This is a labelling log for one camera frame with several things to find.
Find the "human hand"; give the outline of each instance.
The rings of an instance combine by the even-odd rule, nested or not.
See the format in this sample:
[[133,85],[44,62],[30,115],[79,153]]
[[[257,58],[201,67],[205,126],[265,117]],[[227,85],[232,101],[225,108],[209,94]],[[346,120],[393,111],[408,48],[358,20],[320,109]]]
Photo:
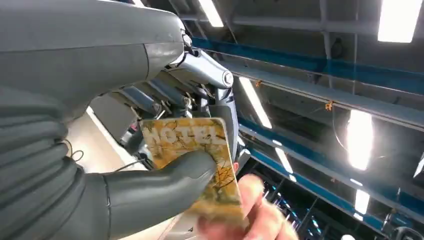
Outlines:
[[200,218],[197,225],[207,240],[298,240],[292,225],[286,221],[277,207],[262,198],[262,180],[252,174],[238,181],[241,208],[248,218],[248,228],[211,222]]

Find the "card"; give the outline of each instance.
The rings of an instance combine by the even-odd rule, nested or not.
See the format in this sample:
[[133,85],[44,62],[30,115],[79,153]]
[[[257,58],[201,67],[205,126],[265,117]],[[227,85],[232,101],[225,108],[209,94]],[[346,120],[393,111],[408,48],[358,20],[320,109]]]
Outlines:
[[216,173],[188,210],[209,220],[244,225],[240,192],[231,161],[224,121],[220,118],[143,120],[141,129],[158,169],[179,156],[204,150],[216,162]]

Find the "ceiling light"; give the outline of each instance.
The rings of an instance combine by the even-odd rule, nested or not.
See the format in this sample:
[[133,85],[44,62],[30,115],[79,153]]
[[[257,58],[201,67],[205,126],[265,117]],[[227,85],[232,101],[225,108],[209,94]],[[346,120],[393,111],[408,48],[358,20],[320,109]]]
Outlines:
[[422,155],[422,159],[421,161],[419,161],[418,166],[416,167],[413,177],[415,178],[418,174],[420,174],[423,171],[423,168],[424,168],[424,154]]
[[283,144],[277,140],[272,140],[273,143],[277,144],[278,146],[282,146]]
[[289,178],[290,178],[290,180],[292,180],[293,182],[295,182],[295,183],[297,182],[297,180],[296,180],[296,177],[295,177],[295,176],[293,176],[293,175],[291,175],[291,174],[290,174]]
[[359,215],[357,212],[355,212],[355,214],[353,215],[353,217],[356,218],[356,219],[358,219],[361,222],[364,220],[364,217],[361,216],[361,215]]
[[144,7],[145,5],[142,3],[141,0],[132,0],[132,2],[134,3],[134,5],[138,6],[138,7]]
[[351,181],[352,183],[355,183],[355,184],[357,184],[357,185],[361,186],[361,187],[363,186],[363,185],[362,185],[362,183],[358,182],[357,180],[355,180],[355,179],[353,179],[353,178],[351,178],[351,179],[350,179],[350,181]]
[[414,36],[422,0],[383,0],[378,40],[410,43]]
[[359,170],[367,169],[373,148],[373,120],[369,113],[351,110],[347,125],[347,151],[350,164]]
[[266,191],[266,193],[263,195],[263,199],[266,198],[268,196],[268,194],[270,193],[270,191]]
[[355,238],[352,235],[343,235],[341,240],[355,240]]
[[293,173],[293,169],[292,166],[290,166],[289,160],[287,159],[286,154],[284,153],[283,150],[281,150],[280,148],[276,147],[275,151],[277,152],[278,158],[282,163],[282,166],[284,167],[284,169],[289,172],[289,173]]
[[314,219],[312,219],[312,223],[313,223],[313,225],[314,225],[316,228],[319,228],[319,227],[318,227],[318,223],[317,223],[317,221],[315,221]]
[[237,137],[237,142],[238,142],[238,144],[240,144],[242,147],[245,147],[245,146],[246,146],[245,142],[242,140],[242,138],[241,138],[241,137]]
[[261,105],[261,101],[259,100],[259,97],[256,94],[256,91],[253,88],[253,85],[250,79],[246,77],[239,77],[238,79],[240,80],[241,86],[243,87],[244,92],[246,92],[246,95],[249,98],[249,101],[252,104],[253,109],[255,110],[257,117],[259,118],[262,125],[265,128],[272,129],[273,126],[271,125],[271,122],[268,119],[268,116]]
[[212,0],[199,0],[199,3],[212,27],[224,27],[223,21],[221,21],[220,15],[218,14],[218,11],[215,8],[215,5]]
[[193,118],[192,113],[191,113],[191,112],[189,112],[188,110],[187,110],[187,111],[185,111],[185,116],[186,116],[187,118],[190,118],[190,119],[192,119],[192,118]]
[[367,213],[370,195],[360,189],[356,190],[355,209],[361,214]]

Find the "wire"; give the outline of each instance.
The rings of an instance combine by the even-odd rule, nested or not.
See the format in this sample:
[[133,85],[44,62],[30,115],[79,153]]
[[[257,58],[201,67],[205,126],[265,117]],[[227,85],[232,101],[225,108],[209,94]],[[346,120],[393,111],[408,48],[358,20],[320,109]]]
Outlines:
[[332,130],[334,132],[334,136],[337,139],[338,144],[340,144],[340,146],[342,146],[344,148],[344,150],[347,151],[348,149],[343,145],[343,143],[339,139],[339,136],[337,135],[336,123],[334,121],[334,119],[336,118],[336,109],[335,108],[332,110],[332,116],[331,117],[332,117]]
[[126,168],[128,168],[128,167],[131,167],[132,165],[137,164],[137,163],[140,163],[140,161],[139,161],[139,160],[137,160],[137,161],[133,161],[133,162],[131,162],[131,163],[129,163],[129,164],[127,164],[127,165],[125,165],[125,166],[122,166],[122,167],[120,167],[120,168],[116,169],[114,172],[119,172],[119,171],[121,171],[121,170],[123,170],[123,169],[126,169]]
[[[70,148],[70,157],[75,161],[78,162],[79,160],[81,160],[84,157],[84,151],[82,150],[76,150],[74,151],[74,148],[72,147],[72,143],[68,140],[68,139],[64,139],[64,142],[67,142],[69,144],[69,148]],[[75,159],[74,156],[76,153],[81,153],[81,156],[79,156],[78,159]]]

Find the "ceiling beam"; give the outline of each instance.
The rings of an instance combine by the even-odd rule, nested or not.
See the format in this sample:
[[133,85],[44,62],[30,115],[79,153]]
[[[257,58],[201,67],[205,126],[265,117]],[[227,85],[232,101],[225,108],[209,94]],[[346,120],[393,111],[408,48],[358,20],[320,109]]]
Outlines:
[[[285,178],[289,179],[289,173],[283,168],[283,166],[279,165],[272,158],[268,157],[267,155],[255,149],[249,149],[249,151],[253,159],[257,160],[261,164],[267,166],[268,168],[272,169],[278,174],[283,175]],[[328,191],[327,189],[317,185],[313,181],[297,173],[293,173],[292,175],[295,176],[296,183],[300,185],[301,187],[303,187],[305,190],[316,195],[317,197],[321,198],[327,203],[333,205],[335,208],[341,210],[342,212],[350,216],[354,215],[355,207],[350,202],[346,201],[343,198],[340,198],[339,196],[332,193],[331,191]],[[363,223],[367,225],[368,227],[372,228],[374,231],[381,233],[381,228],[383,226],[383,223],[381,220],[379,220],[375,216],[372,216],[370,214],[365,214],[363,216]]]
[[[196,37],[192,41],[195,47],[207,51],[295,68],[308,73],[329,75],[345,80],[355,79],[366,85],[424,96],[424,73],[422,72],[357,65],[340,60],[278,52],[254,46],[211,41]],[[324,69],[319,68],[319,66],[323,65],[322,63],[324,63],[324,66],[327,65]]]
[[[205,17],[198,18],[195,15],[181,15],[185,21],[208,22]],[[328,20],[322,22],[320,19],[296,18],[296,17],[250,17],[234,16],[232,18],[234,25],[273,27],[281,29],[306,30],[314,32],[328,33],[350,33],[361,35],[375,35],[379,32],[378,22],[365,21],[334,21]],[[416,29],[414,33],[416,38],[424,38],[424,30]]]
[[[371,197],[380,201],[381,203],[397,209],[411,218],[415,219],[418,222],[424,223],[424,201],[418,199],[404,191],[401,191],[399,196],[398,182],[387,182],[386,184],[382,184],[381,181],[376,182],[372,179],[373,176],[368,176],[366,173],[359,173],[355,171],[353,168],[343,167],[338,165],[336,161],[331,161],[327,159],[324,155],[315,152],[301,144],[291,141],[290,139],[275,134],[274,132],[263,129],[256,124],[239,118],[239,130],[247,135],[255,137],[259,141],[268,144],[272,147],[279,147],[288,155],[296,158],[297,160],[303,162],[304,164],[309,165],[310,167],[319,170],[320,172],[325,173],[326,175],[337,179],[338,181],[354,188],[361,189],[367,192]],[[282,146],[277,145],[273,140],[276,140],[282,144]],[[250,153],[252,156],[255,155],[255,151],[250,149]],[[275,165],[274,169],[277,168],[279,171],[283,171],[286,173],[283,166],[277,163],[277,161],[273,161]],[[363,184],[363,186],[359,186],[356,183],[352,182],[351,179],[355,179]]]
[[353,95],[336,89],[300,81],[290,77],[247,68],[239,64],[220,62],[236,76],[261,80],[263,85],[304,96],[323,103],[333,101],[333,105],[343,109],[357,109],[374,117],[424,132],[424,111],[395,105],[368,97]]

